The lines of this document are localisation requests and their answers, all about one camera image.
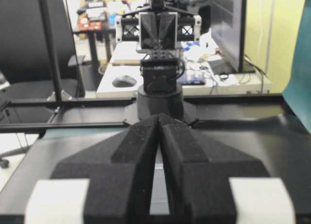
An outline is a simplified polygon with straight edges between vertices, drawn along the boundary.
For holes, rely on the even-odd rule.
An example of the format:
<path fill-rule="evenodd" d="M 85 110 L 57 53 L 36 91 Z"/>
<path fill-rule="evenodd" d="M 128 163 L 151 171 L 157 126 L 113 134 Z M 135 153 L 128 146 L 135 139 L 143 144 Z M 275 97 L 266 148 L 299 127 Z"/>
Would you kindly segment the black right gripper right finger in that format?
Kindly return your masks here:
<path fill-rule="evenodd" d="M 294 224 L 280 178 L 264 164 L 164 114 L 159 116 L 164 165 L 182 214 L 194 224 Z"/>

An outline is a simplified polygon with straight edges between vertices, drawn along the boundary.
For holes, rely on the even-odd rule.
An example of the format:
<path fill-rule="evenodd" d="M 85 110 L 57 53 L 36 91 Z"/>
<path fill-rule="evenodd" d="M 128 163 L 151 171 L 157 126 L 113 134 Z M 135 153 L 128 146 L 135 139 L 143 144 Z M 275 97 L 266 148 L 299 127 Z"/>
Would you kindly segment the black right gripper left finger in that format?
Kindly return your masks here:
<path fill-rule="evenodd" d="M 126 224 L 150 210 L 159 118 L 59 161 L 39 180 L 26 206 L 27 224 Z"/>

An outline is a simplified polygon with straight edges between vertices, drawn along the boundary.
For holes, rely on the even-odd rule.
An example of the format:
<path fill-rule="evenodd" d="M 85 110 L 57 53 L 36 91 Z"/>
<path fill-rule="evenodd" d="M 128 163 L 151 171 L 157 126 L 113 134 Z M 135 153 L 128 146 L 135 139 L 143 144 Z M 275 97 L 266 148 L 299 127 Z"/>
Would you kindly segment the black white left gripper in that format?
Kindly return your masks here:
<path fill-rule="evenodd" d="M 116 43 L 137 42 L 142 50 L 176 50 L 180 42 L 198 42 L 202 18 L 167 2 L 151 1 L 116 16 Z"/>

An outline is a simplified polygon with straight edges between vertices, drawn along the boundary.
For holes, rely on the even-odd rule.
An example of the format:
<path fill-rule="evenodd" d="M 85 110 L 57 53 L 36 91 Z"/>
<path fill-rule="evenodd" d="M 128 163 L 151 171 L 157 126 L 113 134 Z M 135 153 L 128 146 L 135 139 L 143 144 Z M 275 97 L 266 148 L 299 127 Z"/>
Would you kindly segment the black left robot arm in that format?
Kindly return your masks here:
<path fill-rule="evenodd" d="M 149 53 L 140 62 L 143 84 L 132 105 L 138 122 L 126 130 L 59 160 L 49 179 L 36 182 L 26 224 L 126 224 L 148 216 L 159 138 L 159 115 L 183 120 L 187 103 L 177 79 L 185 64 L 177 49 L 179 26 L 191 24 L 196 41 L 201 17 L 149 0 L 116 19 L 117 40 L 126 24 L 138 23 L 138 42 Z"/>

